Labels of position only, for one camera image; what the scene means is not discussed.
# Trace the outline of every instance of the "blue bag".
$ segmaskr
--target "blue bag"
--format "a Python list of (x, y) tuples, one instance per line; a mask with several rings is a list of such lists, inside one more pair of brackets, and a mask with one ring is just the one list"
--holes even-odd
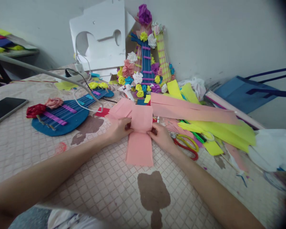
[(214, 92), (234, 107), (248, 114), (278, 96), (286, 97), (286, 91), (280, 91), (274, 87), (263, 84), (272, 80), (285, 78), (286, 75), (260, 82), (249, 79), (283, 71), (286, 71), (286, 68), (249, 76), (247, 78), (236, 76)]

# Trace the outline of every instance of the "smartphone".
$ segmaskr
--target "smartphone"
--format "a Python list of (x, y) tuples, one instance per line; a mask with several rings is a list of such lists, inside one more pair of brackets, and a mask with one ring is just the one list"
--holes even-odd
[(6, 97), (0, 100), (0, 122), (23, 107), (29, 101), (25, 99), (16, 99)]

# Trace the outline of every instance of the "bag handle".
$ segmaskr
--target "bag handle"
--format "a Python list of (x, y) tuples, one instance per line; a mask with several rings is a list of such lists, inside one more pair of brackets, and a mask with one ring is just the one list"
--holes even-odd
[[(246, 77), (246, 79), (251, 79), (253, 77), (258, 77), (258, 76), (263, 76), (263, 75), (268, 75), (268, 74), (278, 73), (278, 72), (284, 72), (284, 71), (286, 71), (286, 68), (282, 68), (282, 69), (278, 69), (278, 70), (274, 70), (274, 71), (269, 71), (269, 72), (265, 72), (265, 73), (260, 73), (260, 74), (248, 76), (248, 77)], [(285, 77), (286, 77), (286, 75), (279, 76), (279, 77), (276, 77), (276, 78), (273, 78), (273, 79), (263, 80), (263, 81), (260, 81), (258, 83), (266, 83), (266, 82), (269, 82), (269, 81), (278, 80), (278, 79), (282, 79), (282, 78), (285, 78)]]
[(258, 89), (258, 88), (251, 89), (251, 90), (247, 91), (246, 94), (252, 95), (256, 92), (268, 93), (267, 95), (264, 96), (265, 99), (269, 98), (272, 95), (280, 96), (280, 97), (286, 97), (286, 91), (267, 90), (267, 89)]

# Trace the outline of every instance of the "patterned tablecloth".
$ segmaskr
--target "patterned tablecloth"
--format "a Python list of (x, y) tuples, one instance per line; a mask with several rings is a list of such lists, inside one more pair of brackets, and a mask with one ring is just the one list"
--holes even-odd
[[(28, 80), (53, 81), (54, 78), (41, 74)], [(124, 96), (117, 91), (117, 86), (110, 86), (110, 89), (115, 93), (112, 100), (118, 101)], [(59, 91), (53, 83), (45, 82), (15, 82), (0, 87), (0, 100), (15, 97), (30, 101), (0, 123), (0, 182), (106, 132), (109, 121), (94, 116), (93, 112), (76, 130), (59, 137), (37, 132), (31, 126), (31, 120), (25, 117), (27, 107), (45, 103), (49, 97), (71, 100), (73, 92)], [(102, 101), (106, 108), (114, 105)], [(97, 109), (98, 104), (95, 103), (93, 107)], [(161, 215), (163, 228), (221, 228), (189, 179), (155, 142), (152, 168), (126, 164), (126, 147), (127, 138), (124, 138), (102, 149), (41, 205), (93, 215), (115, 222), (121, 228), (158, 228), (156, 221)], [(213, 157), (201, 149), (197, 163), (236, 196), (265, 227), (273, 228), (278, 218), (278, 208), (282, 207), (281, 193), (263, 178), (263, 174), (246, 155), (242, 157), (251, 178), (245, 178), (247, 188), (221, 157)], [(155, 224), (151, 225), (152, 214)]]

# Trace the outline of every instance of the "hand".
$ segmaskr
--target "hand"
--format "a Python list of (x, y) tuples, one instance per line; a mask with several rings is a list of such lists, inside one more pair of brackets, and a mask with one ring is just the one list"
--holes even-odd
[(110, 144), (121, 140), (133, 132), (133, 129), (130, 128), (130, 122), (131, 118), (121, 118), (111, 124), (111, 127), (105, 133), (105, 137)]
[(172, 153), (176, 149), (171, 136), (169, 135), (168, 130), (163, 125), (154, 122), (153, 129), (156, 131), (148, 131), (148, 135), (165, 151)]

